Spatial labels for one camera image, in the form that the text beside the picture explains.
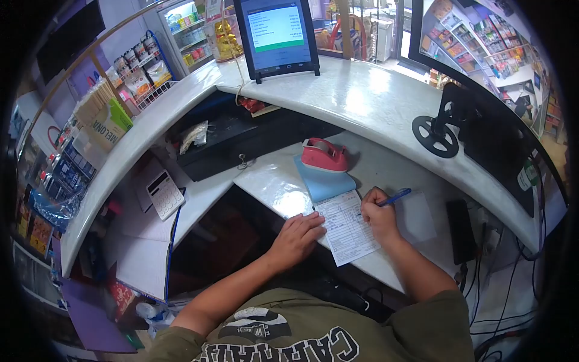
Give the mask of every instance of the person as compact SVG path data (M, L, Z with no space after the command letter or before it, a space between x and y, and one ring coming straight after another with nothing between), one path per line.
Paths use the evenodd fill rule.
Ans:
M252 297L312 252L325 233L324 217L313 212L288 219L269 251L187 304L157 333L148 360L474 361L465 299L448 274L400 235L394 207L376 205L387 197L374 187L362 200L361 214L416 303L383 326L296 290Z

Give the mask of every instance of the tablet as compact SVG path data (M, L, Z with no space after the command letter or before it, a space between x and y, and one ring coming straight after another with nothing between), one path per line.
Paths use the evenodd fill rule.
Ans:
M266 76L314 71L320 61L307 0L234 0L245 60L257 84Z

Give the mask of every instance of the black power bank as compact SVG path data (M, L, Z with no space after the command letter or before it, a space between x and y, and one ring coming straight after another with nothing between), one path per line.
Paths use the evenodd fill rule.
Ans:
M461 265L477 256L477 244L472 233L467 203L464 200L446 203L446 213L450 223L452 256L455 265Z

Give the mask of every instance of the left hand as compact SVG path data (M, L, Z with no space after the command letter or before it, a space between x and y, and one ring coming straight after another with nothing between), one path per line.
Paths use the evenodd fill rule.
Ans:
M325 218L317 211L307 216L299 214L289 218L263 257L277 272L300 263L312 253L316 240L325 234L325 227L320 226L324 221Z

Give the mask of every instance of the paper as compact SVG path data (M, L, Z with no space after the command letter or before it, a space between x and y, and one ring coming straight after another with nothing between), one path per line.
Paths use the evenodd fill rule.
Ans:
M316 204L325 217L325 235L336 266L342 266L380 248L370 226L360 213L360 196L356 190L345 192Z
M410 244L437 237L434 220L423 192L410 194L394 202L400 235Z
M117 280L165 302L171 244L126 235L118 242Z
M294 163L313 202L320 202L356 189L356 183L345 172L333 173L310 169L302 163L301 155L294 156Z

